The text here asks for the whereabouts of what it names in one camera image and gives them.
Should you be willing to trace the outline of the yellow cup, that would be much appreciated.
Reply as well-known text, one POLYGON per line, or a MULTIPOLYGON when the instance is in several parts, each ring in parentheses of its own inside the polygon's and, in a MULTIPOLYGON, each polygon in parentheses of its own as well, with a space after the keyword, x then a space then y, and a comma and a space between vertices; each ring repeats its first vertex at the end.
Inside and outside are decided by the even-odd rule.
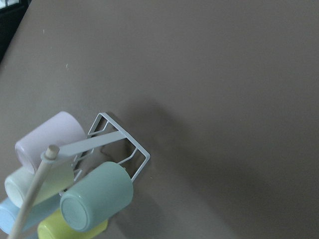
POLYGON ((72 229, 64 220, 58 209, 41 221, 37 227, 39 239, 93 239, 107 229, 108 220, 87 232, 78 232, 72 229))

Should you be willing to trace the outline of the green cup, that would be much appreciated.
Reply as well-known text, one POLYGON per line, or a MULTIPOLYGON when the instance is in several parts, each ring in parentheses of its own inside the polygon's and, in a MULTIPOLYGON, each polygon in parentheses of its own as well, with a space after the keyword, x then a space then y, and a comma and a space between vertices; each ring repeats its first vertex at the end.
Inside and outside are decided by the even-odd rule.
POLYGON ((87 232, 128 206, 133 194, 126 170, 105 162, 62 195, 60 210, 72 229, 87 232))

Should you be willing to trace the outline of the pink cup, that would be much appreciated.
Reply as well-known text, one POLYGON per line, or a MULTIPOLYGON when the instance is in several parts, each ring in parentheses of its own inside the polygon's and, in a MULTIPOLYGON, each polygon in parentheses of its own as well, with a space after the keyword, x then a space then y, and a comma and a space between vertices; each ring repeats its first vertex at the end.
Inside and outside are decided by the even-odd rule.
POLYGON ((49 145, 63 146, 86 139, 80 123, 68 112, 59 112, 15 144, 15 152, 22 166, 34 174, 41 163, 40 155, 49 145))

